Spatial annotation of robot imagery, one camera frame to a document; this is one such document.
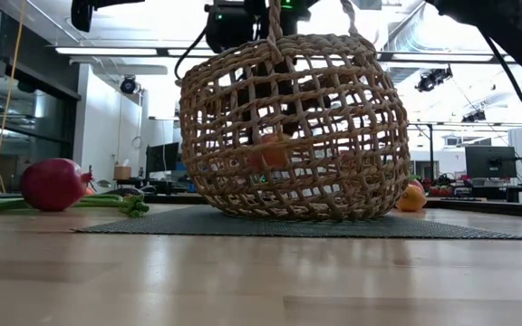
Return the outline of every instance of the basket handle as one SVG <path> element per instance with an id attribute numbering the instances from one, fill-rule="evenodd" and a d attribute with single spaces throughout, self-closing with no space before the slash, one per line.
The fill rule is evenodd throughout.
<path id="1" fill-rule="evenodd" d="M 358 36 L 358 29 L 355 28 L 355 12 L 353 5 L 350 0 L 340 0 L 343 11 L 350 18 L 350 29 L 348 30 L 350 36 Z M 270 0 L 269 1 L 269 35 L 267 36 L 267 42 L 269 46 L 274 49 L 275 55 L 279 59 L 283 59 L 281 52 L 277 49 L 276 41 L 283 37 L 283 30 L 281 29 L 281 0 Z"/>

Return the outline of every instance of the wicker basket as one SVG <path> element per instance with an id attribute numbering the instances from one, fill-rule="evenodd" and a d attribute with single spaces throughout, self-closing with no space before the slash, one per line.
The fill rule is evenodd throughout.
<path id="1" fill-rule="evenodd" d="M 341 220 L 396 204 L 409 180 L 406 110 L 355 29 L 349 0 L 341 2 L 350 36 L 283 36 L 281 2 L 271 0 L 266 40 L 186 74 L 182 159 L 212 206 L 234 216 Z"/>

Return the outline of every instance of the wooden table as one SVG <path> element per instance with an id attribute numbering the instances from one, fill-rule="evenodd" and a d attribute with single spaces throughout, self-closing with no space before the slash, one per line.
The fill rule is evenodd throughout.
<path id="1" fill-rule="evenodd" d="M 521 217 L 405 216 L 522 235 Z M 120 219 L 0 215 L 0 326 L 522 324 L 522 242 L 70 232 Z"/>

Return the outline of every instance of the rubber mat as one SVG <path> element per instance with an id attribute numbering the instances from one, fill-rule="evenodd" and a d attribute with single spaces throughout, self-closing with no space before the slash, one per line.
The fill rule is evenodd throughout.
<path id="1" fill-rule="evenodd" d="M 517 235 L 390 215 L 377 220 L 338 223 L 252 220 L 226 216 L 208 205 L 176 209 L 75 231 L 138 235 L 522 240 L 522 236 Z"/>

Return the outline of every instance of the cardboard box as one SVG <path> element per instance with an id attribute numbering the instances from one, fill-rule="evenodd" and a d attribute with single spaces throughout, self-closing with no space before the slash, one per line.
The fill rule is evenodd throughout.
<path id="1" fill-rule="evenodd" d="M 132 177 L 132 167 L 115 166 L 114 180 L 128 180 Z"/>

